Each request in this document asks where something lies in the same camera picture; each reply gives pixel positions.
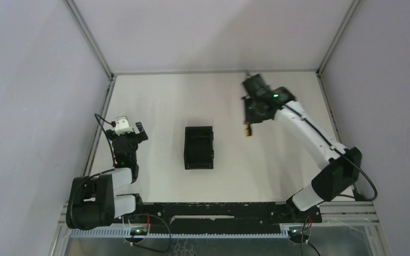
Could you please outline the yellow black screwdriver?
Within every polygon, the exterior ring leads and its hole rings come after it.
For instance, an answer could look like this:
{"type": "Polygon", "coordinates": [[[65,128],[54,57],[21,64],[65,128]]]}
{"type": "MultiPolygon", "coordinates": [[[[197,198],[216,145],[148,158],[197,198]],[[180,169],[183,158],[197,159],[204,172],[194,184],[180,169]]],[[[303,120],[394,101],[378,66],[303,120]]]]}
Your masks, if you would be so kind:
{"type": "Polygon", "coordinates": [[[251,125],[250,124],[246,124],[246,128],[245,128],[245,131],[246,131],[246,136],[247,137],[251,137],[252,136],[252,128],[251,128],[251,125]]]}

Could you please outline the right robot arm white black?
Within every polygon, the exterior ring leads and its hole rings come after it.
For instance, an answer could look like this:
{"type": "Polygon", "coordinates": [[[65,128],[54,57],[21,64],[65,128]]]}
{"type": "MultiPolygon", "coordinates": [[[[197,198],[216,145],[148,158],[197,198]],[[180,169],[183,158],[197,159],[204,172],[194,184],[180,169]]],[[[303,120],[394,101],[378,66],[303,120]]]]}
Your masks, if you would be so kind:
{"type": "Polygon", "coordinates": [[[341,197],[359,176],[371,186],[374,195],[363,197],[373,201],[378,197],[374,182],[361,168],[362,153],[357,147],[348,148],[332,138],[306,112],[297,98],[284,86],[271,89],[261,74],[246,74],[242,86],[246,95],[244,124],[246,135],[252,135],[252,125],[273,120],[292,133],[305,147],[320,172],[311,182],[290,196],[286,206],[299,215],[324,202],[341,197]]]}

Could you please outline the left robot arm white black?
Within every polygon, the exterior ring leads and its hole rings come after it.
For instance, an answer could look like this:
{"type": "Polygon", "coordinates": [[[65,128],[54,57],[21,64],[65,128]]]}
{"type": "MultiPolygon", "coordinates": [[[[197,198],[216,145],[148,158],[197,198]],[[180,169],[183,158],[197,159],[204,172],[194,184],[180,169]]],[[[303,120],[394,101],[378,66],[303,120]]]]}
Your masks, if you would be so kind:
{"type": "Polygon", "coordinates": [[[136,123],[136,128],[138,132],[125,120],[118,120],[115,129],[106,131],[114,153],[114,168],[74,178],[66,212],[68,228],[90,230],[110,226],[114,219],[137,209],[141,203],[138,193],[117,193],[138,178],[137,150],[148,136],[142,123],[136,123]]]}

